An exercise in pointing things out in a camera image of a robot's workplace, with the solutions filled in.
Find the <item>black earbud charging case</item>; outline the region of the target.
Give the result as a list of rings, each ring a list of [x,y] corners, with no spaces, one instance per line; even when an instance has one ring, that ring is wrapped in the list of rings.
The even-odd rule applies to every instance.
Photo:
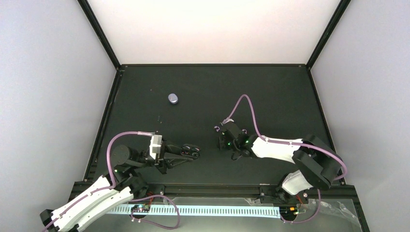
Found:
[[[196,145],[184,144],[181,148],[180,154],[195,160],[200,157],[200,148]]]

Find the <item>lilac earbud charging case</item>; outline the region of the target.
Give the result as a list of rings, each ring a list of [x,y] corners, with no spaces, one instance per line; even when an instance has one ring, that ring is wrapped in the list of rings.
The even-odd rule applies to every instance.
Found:
[[[174,93],[171,93],[171,94],[168,95],[168,101],[171,104],[177,104],[178,103],[178,96]]]

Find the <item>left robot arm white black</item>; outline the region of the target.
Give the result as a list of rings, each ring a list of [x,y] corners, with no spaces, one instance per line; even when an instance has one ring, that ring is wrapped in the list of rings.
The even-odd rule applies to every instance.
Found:
[[[115,207],[132,200],[153,196],[139,169],[155,167],[161,174],[200,156],[195,145],[182,146],[162,141],[146,151],[125,145],[116,146],[111,154],[113,176],[102,175],[64,206],[40,214],[45,232],[82,232],[92,222]]]

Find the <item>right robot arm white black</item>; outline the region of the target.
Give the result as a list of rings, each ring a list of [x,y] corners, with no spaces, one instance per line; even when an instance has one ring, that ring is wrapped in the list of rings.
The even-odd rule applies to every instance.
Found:
[[[275,159],[294,164],[297,170],[286,174],[275,189],[276,198],[289,202],[298,193],[311,188],[327,190],[343,169],[343,161],[318,137],[273,139],[248,134],[233,121],[214,127],[219,132],[219,149],[231,150],[231,159]]]

